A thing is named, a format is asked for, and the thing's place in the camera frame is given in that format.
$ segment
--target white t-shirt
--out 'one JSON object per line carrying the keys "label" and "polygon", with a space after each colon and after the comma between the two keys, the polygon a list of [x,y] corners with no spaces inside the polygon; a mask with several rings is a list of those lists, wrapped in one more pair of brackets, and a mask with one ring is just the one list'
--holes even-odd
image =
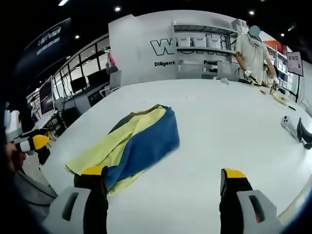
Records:
{"label": "white t-shirt", "polygon": [[249,42],[248,36],[243,34],[236,39],[236,51],[242,54],[247,69],[252,72],[252,76],[261,85],[264,72],[263,62],[270,58],[266,45],[262,43],[262,47],[256,47]]}

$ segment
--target blue cloth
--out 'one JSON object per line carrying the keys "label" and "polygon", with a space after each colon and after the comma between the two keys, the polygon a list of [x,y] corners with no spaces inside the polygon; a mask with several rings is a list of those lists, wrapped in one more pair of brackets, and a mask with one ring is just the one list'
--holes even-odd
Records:
{"label": "blue cloth", "polygon": [[116,182],[152,166],[179,146],[175,113],[171,107],[162,107],[166,109],[163,117],[134,135],[126,144],[119,165],[108,168],[108,191]]}

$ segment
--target chair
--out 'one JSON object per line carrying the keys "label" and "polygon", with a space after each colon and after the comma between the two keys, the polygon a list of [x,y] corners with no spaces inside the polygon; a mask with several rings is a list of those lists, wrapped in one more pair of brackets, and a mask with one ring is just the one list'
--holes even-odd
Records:
{"label": "chair", "polygon": [[178,79],[201,79],[202,64],[181,64],[177,74]]}
{"label": "chair", "polygon": [[120,87],[121,87],[121,71],[116,71],[114,73],[111,73],[109,85],[107,85],[104,89],[100,90],[99,93],[104,98],[107,95],[110,95],[113,91],[119,89]]}
{"label": "chair", "polygon": [[238,64],[218,61],[217,79],[227,78],[230,81],[238,81]]}

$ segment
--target person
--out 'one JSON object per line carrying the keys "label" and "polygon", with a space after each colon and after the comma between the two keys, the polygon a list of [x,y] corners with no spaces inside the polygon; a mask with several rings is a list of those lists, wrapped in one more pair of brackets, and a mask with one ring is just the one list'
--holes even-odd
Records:
{"label": "person", "polygon": [[247,34],[239,35],[236,40],[236,59],[244,70],[244,78],[252,76],[259,85],[263,82],[263,63],[267,62],[273,81],[279,83],[275,69],[271,63],[267,46],[259,37],[260,29],[252,26]]}
{"label": "person", "polygon": [[[275,73],[278,74],[279,71],[275,65],[273,65]],[[273,74],[270,72],[269,68],[267,67],[266,72],[263,74],[263,82],[262,84],[267,87],[271,88],[273,84]]]}
{"label": "person", "polygon": [[5,151],[7,155],[9,170],[10,172],[14,173],[17,166],[19,168],[22,167],[26,159],[26,154],[23,152],[19,152],[16,149],[16,145],[14,143],[7,143],[5,146]]}

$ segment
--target cable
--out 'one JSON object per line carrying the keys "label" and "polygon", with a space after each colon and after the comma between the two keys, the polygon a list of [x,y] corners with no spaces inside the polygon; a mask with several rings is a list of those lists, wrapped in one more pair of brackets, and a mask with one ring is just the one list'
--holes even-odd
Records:
{"label": "cable", "polygon": [[236,71],[234,72],[234,77],[235,77],[236,79],[239,79],[239,78],[237,78],[237,76],[236,76],[236,72],[239,71],[240,69],[243,70],[242,68],[238,67],[238,68],[236,69]]}

